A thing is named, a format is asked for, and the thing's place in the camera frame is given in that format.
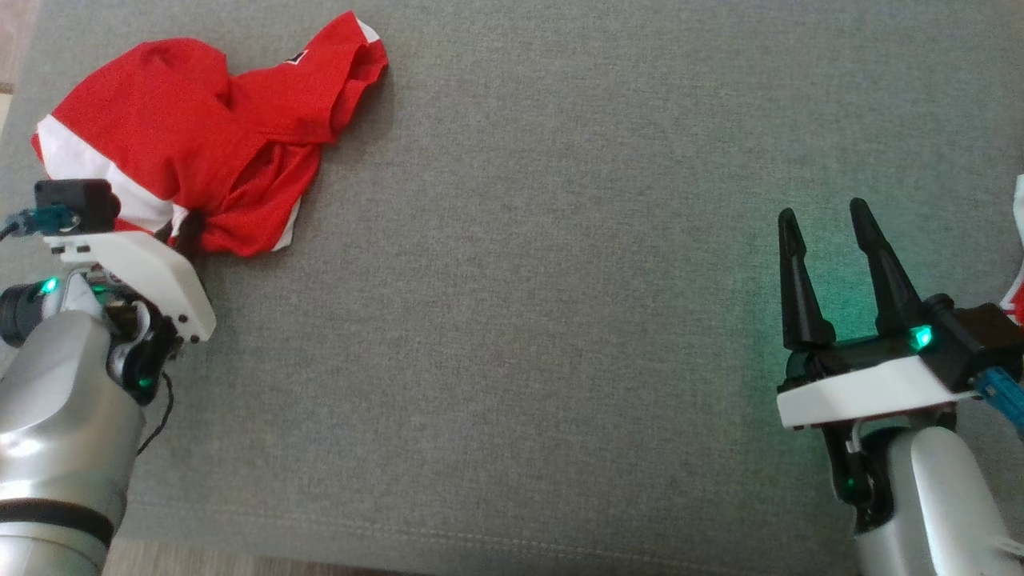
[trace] clothing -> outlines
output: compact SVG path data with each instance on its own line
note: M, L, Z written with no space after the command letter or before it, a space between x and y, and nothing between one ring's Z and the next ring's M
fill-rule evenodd
M37 126L51 177L101 177L119 225L176 235L193 210L206 251L291 242L302 194L366 88L387 66L380 37L346 12L272 68L238 76L191 38L145 42L83 80Z

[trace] shirt logo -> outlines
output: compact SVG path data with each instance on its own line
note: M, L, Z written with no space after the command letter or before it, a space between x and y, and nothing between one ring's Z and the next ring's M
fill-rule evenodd
M292 57L288 58L287 60L285 60L283 64L295 64L295 65L297 65L297 64L299 64L299 61L302 60L302 56L306 55L306 52L308 52L308 51L309 50L302 50L298 54L295 54L294 56L292 56Z

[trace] stitching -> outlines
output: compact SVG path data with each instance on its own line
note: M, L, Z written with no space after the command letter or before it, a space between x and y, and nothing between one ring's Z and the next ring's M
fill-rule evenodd
M358 521L343 521L335 519L322 519L312 516L294 512L274 512L272 517L254 513L240 506L194 506L178 502L160 500L138 500L132 501L130 505L141 505L148 507L169 508L169 511L184 516L187 512L200 512L213 515L215 512L227 512L233 516L255 519L266 523L281 522L290 525L319 524L333 526L345 532L362 536L386 536L399 538L402 540L414 540L432 544L457 544L464 547L478 549L496 549L523 556L544 554L562 559L572 559L581 561L599 561L612 563L615 561L627 561L631 563L654 564L674 568L698 569L705 572L713 572L726 576L751 576L748 572L736 572L732 570L713 568L709 566L696 565L680 560L659 559L650 556L631 554L625 552L614 552L609 550L599 550L580 546L564 546L559 544L548 544L531 540L519 540L513 538L501 538L496 536L484 536L481 534L463 534L459 532L446 532L441 530L430 530L425 528L410 528L396 526L382 526Z

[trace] floor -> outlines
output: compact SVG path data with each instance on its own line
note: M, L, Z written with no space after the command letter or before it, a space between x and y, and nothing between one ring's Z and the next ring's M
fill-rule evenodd
M39 0L0 0L0 134L17 90ZM387 576L374 570L117 539L103 576Z

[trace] gray upholstery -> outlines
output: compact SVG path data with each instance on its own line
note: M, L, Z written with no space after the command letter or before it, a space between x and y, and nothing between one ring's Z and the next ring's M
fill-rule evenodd
M137 42L195 36L245 71L346 9L390 72L294 245L202 264L220 324L172 368L122 533L430 573L851 574L820 438L775 412L775 218L797 210L841 337L873 319L854 195L922 293L998 299L1024 7L47 0L0 208L42 175L34 122ZM0 262L56 265L41 242ZM962 414L1020 535L1024 448Z

